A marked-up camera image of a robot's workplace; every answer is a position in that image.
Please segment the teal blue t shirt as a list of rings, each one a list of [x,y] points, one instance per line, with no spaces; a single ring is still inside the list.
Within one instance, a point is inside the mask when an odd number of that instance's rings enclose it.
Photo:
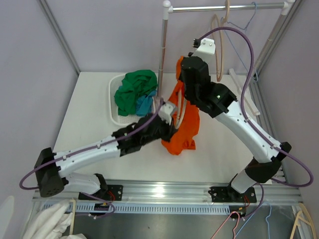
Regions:
[[[152,112],[153,97],[157,91],[151,91],[148,95],[140,96],[136,101],[136,115],[144,117]]]

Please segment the orange t shirt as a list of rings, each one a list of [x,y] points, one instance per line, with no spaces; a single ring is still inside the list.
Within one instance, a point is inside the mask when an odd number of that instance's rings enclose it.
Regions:
[[[181,62],[184,59],[181,56],[176,63],[176,85],[169,97],[169,101],[177,106],[178,104],[178,92],[181,91],[181,106],[183,106],[184,99],[184,83],[179,80],[181,74]],[[172,136],[170,142],[162,140],[162,145],[167,149],[167,151],[172,155],[180,155],[183,150],[195,150],[196,145],[194,137],[199,132],[200,126],[200,116],[199,109],[195,105],[191,105],[189,101],[186,101],[186,108],[183,120],[177,132]]]

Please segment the green t shirt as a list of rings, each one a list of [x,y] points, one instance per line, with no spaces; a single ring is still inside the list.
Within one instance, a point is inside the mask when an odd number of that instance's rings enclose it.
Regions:
[[[151,70],[127,73],[122,80],[122,85],[115,92],[118,114],[121,116],[136,115],[137,99],[157,90],[157,87],[157,77]]]

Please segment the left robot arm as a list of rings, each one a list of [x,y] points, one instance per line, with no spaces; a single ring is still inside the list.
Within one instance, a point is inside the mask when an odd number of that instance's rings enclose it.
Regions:
[[[174,120],[149,114],[103,140],[70,151],[41,151],[34,166],[41,197],[55,196],[62,191],[85,193],[97,200],[106,197],[108,185],[102,174],[77,173],[78,169],[104,159],[120,158],[135,153],[158,139],[170,141],[176,133]]]

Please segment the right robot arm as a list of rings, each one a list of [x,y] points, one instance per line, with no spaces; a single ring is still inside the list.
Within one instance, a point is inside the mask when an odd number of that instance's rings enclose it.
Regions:
[[[253,154],[227,188],[227,197],[239,201],[255,183],[265,183],[277,173],[292,147],[273,139],[254,120],[245,119],[235,94],[224,84],[211,81],[208,65],[201,58],[183,58],[180,67],[186,99],[230,129]]]

